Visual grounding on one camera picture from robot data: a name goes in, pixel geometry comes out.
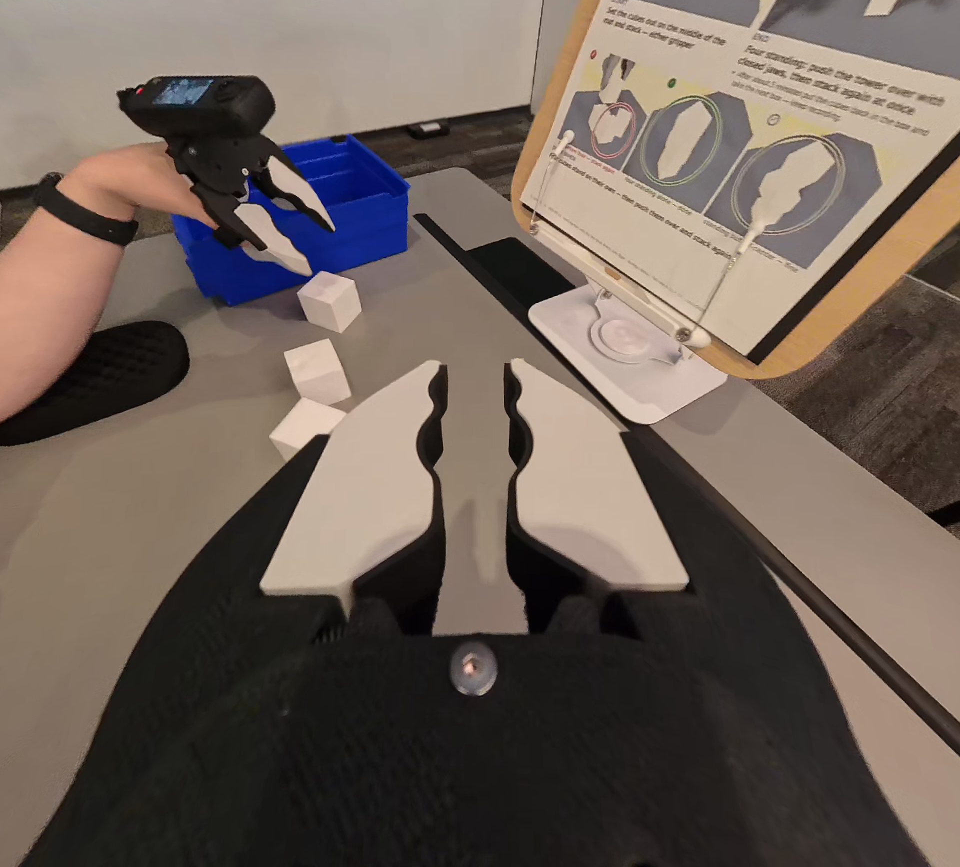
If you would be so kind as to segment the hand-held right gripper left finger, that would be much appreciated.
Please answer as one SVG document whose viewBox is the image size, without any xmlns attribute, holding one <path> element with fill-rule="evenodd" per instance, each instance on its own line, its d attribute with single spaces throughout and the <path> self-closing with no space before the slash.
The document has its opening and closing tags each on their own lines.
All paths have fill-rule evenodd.
<svg viewBox="0 0 960 867">
<path fill-rule="evenodd" d="M 431 635 L 447 564 L 437 464 L 448 367 L 427 360 L 369 396 L 327 439 L 259 582 L 266 597 L 328 597 L 350 617 L 382 601 Z"/>
</svg>

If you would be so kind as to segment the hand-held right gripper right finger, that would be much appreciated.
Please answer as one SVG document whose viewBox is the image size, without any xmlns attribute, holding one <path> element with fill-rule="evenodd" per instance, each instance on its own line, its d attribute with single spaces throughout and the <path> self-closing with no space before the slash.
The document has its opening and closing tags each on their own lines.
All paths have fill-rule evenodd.
<svg viewBox="0 0 960 867">
<path fill-rule="evenodd" d="M 503 372 L 513 474 L 506 558 L 528 629 L 570 597 L 676 594 L 688 573 L 625 441 L 588 399 L 522 358 Z"/>
</svg>

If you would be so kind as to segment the black wrist watch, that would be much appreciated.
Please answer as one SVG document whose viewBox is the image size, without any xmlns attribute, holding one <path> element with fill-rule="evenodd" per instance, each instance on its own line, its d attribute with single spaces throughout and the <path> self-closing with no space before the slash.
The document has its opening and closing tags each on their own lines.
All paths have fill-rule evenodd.
<svg viewBox="0 0 960 867">
<path fill-rule="evenodd" d="M 125 248 L 138 234 L 138 221 L 122 221 L 91 211 L 61 193 L 59 183 L 63 175 L 50 172 L 42 177 L 33 193 L 33 201 L 40 210 L 50 213 L 63 224 L 114 246 Z"/>
</svg>

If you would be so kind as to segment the person's left hand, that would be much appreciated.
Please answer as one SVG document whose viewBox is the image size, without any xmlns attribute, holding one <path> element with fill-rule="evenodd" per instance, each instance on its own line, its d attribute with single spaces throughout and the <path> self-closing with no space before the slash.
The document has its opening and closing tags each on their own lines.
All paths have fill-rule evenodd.
<svg viewBox="0 0 960 867">
<path fill-rule="evenodd" d="M 137 211 L 185 216 L 214 228 L 215 223 L 191 182 L 180 174 L 162 143 L 142 143 L 91 156 L 56 185 L 58 192 L 85 210 L 128 222 Z"/>
</svg>

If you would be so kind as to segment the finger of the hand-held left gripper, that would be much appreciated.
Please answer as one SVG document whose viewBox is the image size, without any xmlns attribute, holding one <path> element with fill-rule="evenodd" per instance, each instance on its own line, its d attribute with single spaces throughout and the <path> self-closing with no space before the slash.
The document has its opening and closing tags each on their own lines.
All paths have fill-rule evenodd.
<svg viewBox="0 0 960 867">
<path fill-rule="evenodd" d="M 336 226 L 313 186 L 280 147 L 270 147 L 258 170 L 258 189 L 275 204 L 283 201 L 330 234 Z"/>
<path fill-rule="evenodd" d="M 261 205 L 241 202 L 227 204 L 214 212 L 213 236 L 228 251 L 239 252 L 252 261 L 270 262 L 294 274 L 311 277 L 307 256 L 275 225 Z"/>
</svg>

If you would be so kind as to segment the person's left forearm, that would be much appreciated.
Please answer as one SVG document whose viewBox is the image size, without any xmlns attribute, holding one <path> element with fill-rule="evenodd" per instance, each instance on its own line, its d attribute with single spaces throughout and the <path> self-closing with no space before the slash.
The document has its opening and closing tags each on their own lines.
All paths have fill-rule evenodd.
<svg viewBox="0 0 960 867">
<path fill-rule="evenodd" d="M 97 328 L 124 249 L 30 215 L 1 253 L 1 420 L 50 388 Z"/>
</svg>

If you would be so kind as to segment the white hard foam cube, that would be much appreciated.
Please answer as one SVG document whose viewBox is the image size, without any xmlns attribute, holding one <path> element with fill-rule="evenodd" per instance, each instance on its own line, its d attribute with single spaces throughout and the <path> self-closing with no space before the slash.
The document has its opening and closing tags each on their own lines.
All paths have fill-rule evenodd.
<svg viewBox="0 0 960 867">
<path fill-rule="evenodd" d="M 329 436 L 345 417 L 342 410 L 302 397 L 270 431 L 269 439 L 287 463 L 315 437 Z"/>
<path fill-rule="evenodd" d="M 296 297 L 305 319 L 332 333 L 344 333 L 362 312 L 355 282 L 337 273 L 316 273 L 297 290 Z"/>
<path fill-rule="evenodd" d="M 283 357 L 301 398 L 332 406 L 352 396 L 346 372 L 329 338 L 288 349 Z"/>
</svg>

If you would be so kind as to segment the black padded wrist rest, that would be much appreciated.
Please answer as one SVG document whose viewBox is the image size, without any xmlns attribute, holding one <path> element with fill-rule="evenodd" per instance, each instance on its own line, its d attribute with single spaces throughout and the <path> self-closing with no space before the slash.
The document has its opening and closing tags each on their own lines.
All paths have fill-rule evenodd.
<svg viewBox="0 0 960 867">
<path fill-rule="evenodd" d="M 148 405 L 177 388 L 189 369 L 186 338 L 171 323 L 99 330 L 45 393 L 2 423 L 1 446 L 43 441 Z"/>
</svg>

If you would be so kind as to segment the blue plastic bin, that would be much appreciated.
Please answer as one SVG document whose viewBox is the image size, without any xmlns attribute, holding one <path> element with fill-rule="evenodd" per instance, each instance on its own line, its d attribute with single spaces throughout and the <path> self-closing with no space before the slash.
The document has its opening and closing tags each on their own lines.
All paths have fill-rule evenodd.
<svg viewBox="0 0 960 867">
<path fill-rule="evenodd" d="M 341 274 L 407 249 L 409 184 L 352 135 L 282 145 L 332 216 L 327 232 L 305 214 L 277 206 L 252 187 L 250 200 L 270 213 L 277 228 L 308 258 L 313 273 Z M 306 276 L 271 261 L 226 249 L 210 228 L 172 216 L 198 290 L 230 307 L 306 283 Z"/>
</svg>

